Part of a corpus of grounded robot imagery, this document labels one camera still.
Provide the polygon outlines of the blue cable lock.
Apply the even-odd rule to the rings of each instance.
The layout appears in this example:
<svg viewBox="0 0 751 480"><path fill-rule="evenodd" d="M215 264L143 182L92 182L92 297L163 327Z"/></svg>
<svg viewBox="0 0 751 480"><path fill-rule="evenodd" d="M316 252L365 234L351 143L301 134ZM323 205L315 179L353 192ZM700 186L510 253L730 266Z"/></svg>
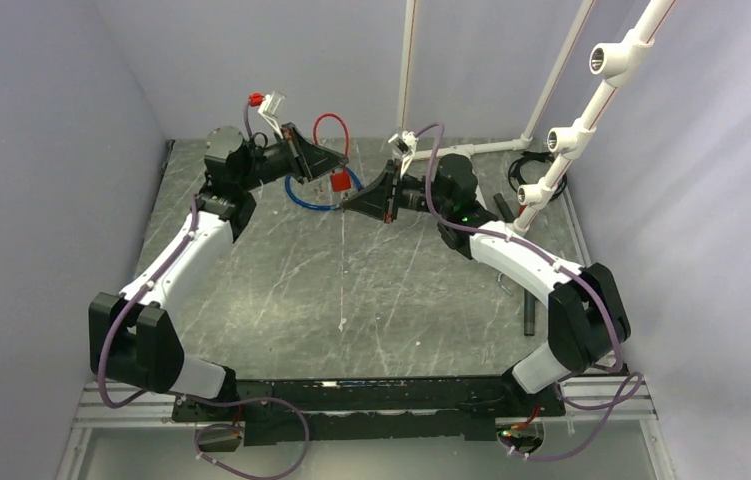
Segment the blue cable lock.
<svg viewBox="0 0 751 480"><path fill-rule="evenodd" d="M350 168L345 167L328 177L329 187L325 194L316 198L314 194L302 197L298 187L294 187L295 178L287 175L283 186L288 199L295 205L306 210L316 212L329 212L340 208L340 204L351 194L357 193L363 188L363 182Z"/></svg>

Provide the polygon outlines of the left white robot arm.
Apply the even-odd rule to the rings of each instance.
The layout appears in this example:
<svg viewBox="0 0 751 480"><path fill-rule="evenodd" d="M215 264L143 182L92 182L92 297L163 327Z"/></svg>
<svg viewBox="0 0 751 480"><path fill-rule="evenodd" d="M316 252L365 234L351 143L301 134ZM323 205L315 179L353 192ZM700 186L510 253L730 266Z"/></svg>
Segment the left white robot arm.
<svg viewBox="0 0 751 480"><path fill-rule="evenodd" d="M172 316L204 274L232 250L255 211L254 191L292 177L304 184L337 173L348 163L341 151L305 138L292 123L272 144L258 144L233 126L211 131L204 144L204 182L189 214L158 257L117 294L101 292L88 310L90 368L103 403L116 401L110 380L148 392L186 397L215 420L238 406L233 369L185 353Z"/></svg>

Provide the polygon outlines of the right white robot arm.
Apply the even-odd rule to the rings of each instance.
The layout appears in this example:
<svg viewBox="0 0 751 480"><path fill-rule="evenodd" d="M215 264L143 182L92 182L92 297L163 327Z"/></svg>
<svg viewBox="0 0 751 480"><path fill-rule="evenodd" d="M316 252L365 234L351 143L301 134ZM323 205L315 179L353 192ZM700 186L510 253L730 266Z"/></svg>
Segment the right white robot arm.
<svg viewBox="0 0 751 480"><path fill-rule="evenodd" d="M400 210L437 214L443 242L469 260L487 265L520 285L547 309L547 337L507 370L502 388L508 411L525 415L541 390L593 367L617 352L631 335L612 272L600 263L567 261L514 234L477 196L471 161L447 154L434 173L402 175L395 160L340 207L390 223Z"/></svg>

